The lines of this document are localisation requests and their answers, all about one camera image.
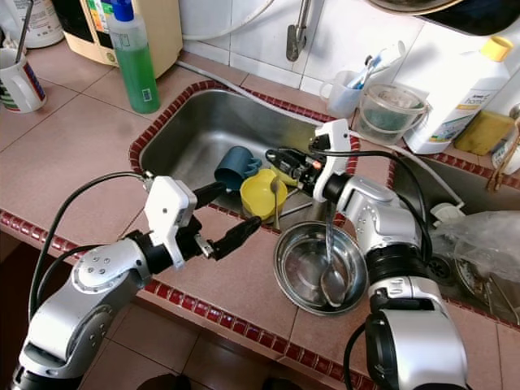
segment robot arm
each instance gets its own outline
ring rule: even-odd
[[[224,192],[220,183],[192,193],[182,182],[156,177],[145,205],[151,232],[133,232],[78,261],[67,282],[32,317],[11,389],[78,388],[114,316],[153,274],[172,265],[179,269],[199,254],[219,260],[240,247],[260,226],[259,217],[217,242],[202,238],[193,217],[196,208]]]
[[[325,123],[316,134],[320,149],[349,151],[344,119]],[[399,197],[346,174],[346,158],[323,161],[293,149],[268,150],[266,157],[316,201],[335,203],[354,225],[370,281],[370,377],[383,389],[466,389],[464,345],[437,284],[427,277],[419,226]]]

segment metal bowl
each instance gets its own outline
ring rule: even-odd
[[[398,15],[425,15],[442,11],[462,0],[368,0],[381,11]]]
[[[343,314],[362,299],[367,286],[365,260],[352,237],[334,227],[332,256],[341,260],[349,273],[347,294],[340,307],[327,303],[319,278],[327,268],[325,223],[303,222],[289,228],[275,248],[278,285],[295,305],[316,315]]]

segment blue cup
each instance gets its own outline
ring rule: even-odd
[[[214,178],[225,183],[227,189],[238,191],[244,180],[256,175],[261,166],[262,160],[253,157],[249,149],[233,146],[214,170]]]

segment stainless steel sink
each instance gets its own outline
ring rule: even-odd
[[[314,126],[269,110],[245,97],[221,90],[193,95],[141,153],[141,166],[155,175],[183,180],[191,189],[215,181],[214,170],[226,152],[242,145],[269,167],[265,152],[288,146],[307,151]],[[284,210],[311,202],[303,193],[289,198]],[[217,205],[244,214],[239,193],[215,200]],[[307,219],[321,219],[316,205],[280,220],[284,230]]]
[[[508,186],[502,186],[497,193],[489,193],[486,190],[488,179],[485,177],[463,171],[462,169],[445,165],[435,160],[423,158],[423,161],[434,169],[449,186],[464,200],[466,206],[462,209],[466,214],[475,214],[490,210],[520,210],[520,191]],[[427,209],[441,202],[451,202],[453,199],[440,187],[431,176],[410,160],[406,161],[417,176],[424,192]],[[410,201],[418,205],[417,194],[410,179],[402,168],[397,167],[395,172],[394,190]],[[508,307],[499,289],[490,284],[492,297],[492,308],[488,301],[477,299],[462,283],[462,278],[455,266],[455,260],[438,253],[434,256],[429,268],[430,276],[440,285],[440,291],[448,298],[465,302],[470,306],[484,310],[497,317],[517,322],[516,316]],[[508,297],[517,314],[520,314],[520,284],[503,280],[498,276],[495,279]]]

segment countertop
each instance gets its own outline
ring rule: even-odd
[[[182,59],[265,95],[325,113],[314,95],[249,75],[193,54]],[[48,95],[37,112],[17,115],[0,109],[0,229],[41,247],[57,209],[91,179],[129,170],[128,149],[188,86],[206,80],[173,67],[158,80],[162,107],[152,115],[134,113],[117,68],[72,53],[63,41],[32,50],[28,60]],[[376,148],[362,142],[361,148]],[[451,149],[448,154],[474,166],[486,158]],[[357,173],[386,184],[383,158],[360,159]],[[146,193],[132,178],[111,180],[74,201],[58,227],[51,253],[73,245],[111,243],[135,228],[147,229]],[[238,218],[211,207],[197,211],[206,237],[218,238]],[[334,387],[343,388],[340,365],[347,339],[368,314],[367,299],[337,318],[321,318],[293,305],[272,270],[278,236],[261,229],[228,258],[190,260],[182,271],[168,269],[139,297]],[[520,383],[520,332],[466,307],[448,303],[469,360],[476,389],[514,389]],[[362,343],[353,351],[359,388],[372,388]]]

